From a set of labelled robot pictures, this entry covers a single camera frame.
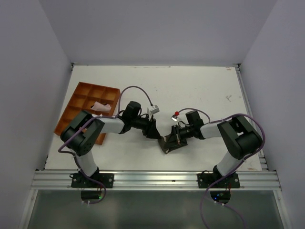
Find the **olive underwear with cream waistband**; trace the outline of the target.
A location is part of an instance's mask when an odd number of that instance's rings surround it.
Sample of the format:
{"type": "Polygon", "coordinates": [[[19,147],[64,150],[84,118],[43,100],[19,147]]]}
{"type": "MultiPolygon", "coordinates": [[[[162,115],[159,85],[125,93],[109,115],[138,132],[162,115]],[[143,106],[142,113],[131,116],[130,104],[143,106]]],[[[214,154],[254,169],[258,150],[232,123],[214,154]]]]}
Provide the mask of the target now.
{"type": "Polygon", "coordinates": [[[162,136],[161,139],[158,139],[158,144],[165,154],[188,145],[187,140],[180,139],[177,134],[162,136]]]}

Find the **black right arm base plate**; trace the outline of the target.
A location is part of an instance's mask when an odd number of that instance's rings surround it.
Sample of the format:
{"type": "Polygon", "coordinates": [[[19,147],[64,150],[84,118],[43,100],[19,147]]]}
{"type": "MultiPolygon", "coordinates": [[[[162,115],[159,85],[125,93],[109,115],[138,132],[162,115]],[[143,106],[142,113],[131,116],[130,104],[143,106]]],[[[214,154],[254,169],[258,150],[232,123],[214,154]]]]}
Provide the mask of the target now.
{"type": "Polygon", "coordinates": [[[239,176],[236,173],[225,177],[217,178],[214,173],[198,173],[197,174],[198,188],[208,188],[215,183],[212,188],[240,188],[239,176]]]}

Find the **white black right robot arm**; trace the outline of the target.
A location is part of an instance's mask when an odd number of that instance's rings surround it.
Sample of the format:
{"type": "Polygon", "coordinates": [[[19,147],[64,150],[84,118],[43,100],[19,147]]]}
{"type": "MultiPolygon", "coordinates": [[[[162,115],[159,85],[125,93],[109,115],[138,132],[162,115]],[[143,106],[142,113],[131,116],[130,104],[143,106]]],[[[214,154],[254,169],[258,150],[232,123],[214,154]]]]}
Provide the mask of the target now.
{"type": "Polygon", "coordinates": [[[217,187],[224,187],[241,164],[252,155],[262,149],[265,143],[265,135],[260,125],[261,133],[250,124],[248,119],[252,117],[246,114],[234,114],[223,120],[204,123],[199,115],[200,111],[192,109],[186,113],[188,123],[181,127],[173,125],[171,133],[164,137],[165,152],[169,153],[178,148],[187,146],[187,139],[197,138],[206,140],[210,138],[222,138],[227,152],[222,160],[214,166],[213,172],[202,172],[201,179],[207,184],[214,183],[217,187]]]}

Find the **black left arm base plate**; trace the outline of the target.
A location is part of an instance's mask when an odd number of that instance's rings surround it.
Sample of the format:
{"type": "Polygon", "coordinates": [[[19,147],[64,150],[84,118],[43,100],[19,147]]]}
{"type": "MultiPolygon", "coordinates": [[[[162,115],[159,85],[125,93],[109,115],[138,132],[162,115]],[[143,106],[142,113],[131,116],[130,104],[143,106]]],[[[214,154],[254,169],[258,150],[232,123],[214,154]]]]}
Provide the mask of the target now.
{"type": "Polygon", "coordinates": [[[72,188],[99,188],[101,187],[100,184],[97,182],[102,183],[106,188],[112,188],[114,183],[114,174],[113,173],[98,173],[94,174],[91,181],[83,176],[82,173],[72,173],[69,175],[72,179],[71,187],[72,188]]]}

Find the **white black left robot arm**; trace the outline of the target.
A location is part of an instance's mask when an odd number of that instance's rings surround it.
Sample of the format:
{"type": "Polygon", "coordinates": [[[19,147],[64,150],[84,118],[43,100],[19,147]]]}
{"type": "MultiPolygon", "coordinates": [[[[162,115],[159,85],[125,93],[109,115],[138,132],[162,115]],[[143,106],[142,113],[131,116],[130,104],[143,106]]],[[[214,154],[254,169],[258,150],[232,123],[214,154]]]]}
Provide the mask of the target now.
{"type": "Polygon", "coordinates": [[[99,181],[99,169],[94,162],[92,148],[100,134],[124,134],[135,128],[148,139],[162,139],[153,115],[141,116],[141,108],[138,102],[131,101],[121,114],[112,117],[94,116],[81,110],[62,131],[60,139],[63,145],[58,152],[73,156],[86,186],[94,187],[99,181]]]}

